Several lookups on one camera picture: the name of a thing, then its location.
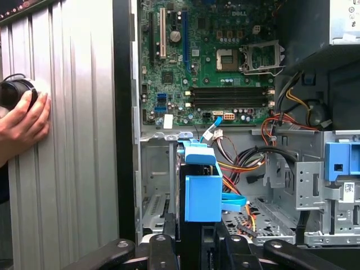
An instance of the screw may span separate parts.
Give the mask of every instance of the screw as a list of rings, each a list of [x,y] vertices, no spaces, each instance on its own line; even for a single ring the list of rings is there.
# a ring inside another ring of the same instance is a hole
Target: screw
[[[282,248],[282,245],[279,242],[272,242],[271,245],[276,249]]]
[[[239,242],[241,239],[237,235],[233,235],[233,236],[231,236],[231,240],[235,241],[235,242]]]
[[[126,241],[121,241],[120,243],[118,243],[118,247],[119,248],[126,248],[129,244],[126,243]]]
[[[156,240],[158,240],[158,241],[164,241],[164,240],[165,240],[165,237],[162,236],[162,235],[159,235],[159,236],[156,237]]]

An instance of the blue sata port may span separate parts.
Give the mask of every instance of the blue sata port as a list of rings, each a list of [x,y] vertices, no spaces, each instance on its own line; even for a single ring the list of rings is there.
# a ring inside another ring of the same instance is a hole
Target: blue sata port
[[[166,107],[155,107],[154,111],[156,113],[165,113],[167,111],[167,108]]]
[[[157,98],[167,98],[168,94],[157,94]]]

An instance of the blue pcie slot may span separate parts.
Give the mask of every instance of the blue pcie slot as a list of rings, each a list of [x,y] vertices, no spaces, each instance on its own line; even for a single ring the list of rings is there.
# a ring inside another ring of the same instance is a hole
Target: blue pcie slot
[[[190,64],[189,64],[189,29],[188,29],[188,14],[187,11],[182,12],[182,53],[183,53],[183,62],[185,64],[186,70],[190,73]]]

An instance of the metal frame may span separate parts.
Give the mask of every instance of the metal frame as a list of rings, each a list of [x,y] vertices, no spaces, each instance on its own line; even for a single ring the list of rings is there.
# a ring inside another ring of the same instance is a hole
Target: metal frame
[[[59,269],[119,236],[112,10],[61,1],[1,29],[4,75],[52,98],[48,138],[9,163],[15,269]]]

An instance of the finger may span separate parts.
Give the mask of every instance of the finger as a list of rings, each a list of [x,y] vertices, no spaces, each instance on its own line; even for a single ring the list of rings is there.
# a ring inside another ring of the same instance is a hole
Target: finger
[[[34,142],[39,142],[42,139],[44,139],[46,136],[48,136],[50,131],[50,123],[46,122],[45,126],[42,130],[40,130],[35,136],[34,136]]]
[[[43,129],[43,127],[47,124],[47,120],[48,120],[49,114],[50,114],[50,103],[51,103],[51,101],[50,101],[50,99],[48,99],[46,101],[46,104],[45,104],[45,107],[44,107],[42,113],[40,114],[40,117],[28,130],[28,135],[34,136],[39,131],[41,131]]]
[[[33,124],[39,119],[47,102],[47,93],[41,93],[29,110],[23,120],[19,123],[19,128],[23,131],[28,131]]]
[[[31,91],[26,91],[22,95],[21,100],[17,103],[16,107],[5,115],[4,118],[2,118],[2,120],[8,124],[8,128],[16,126],[23,120],[32,101],[32,95]]]

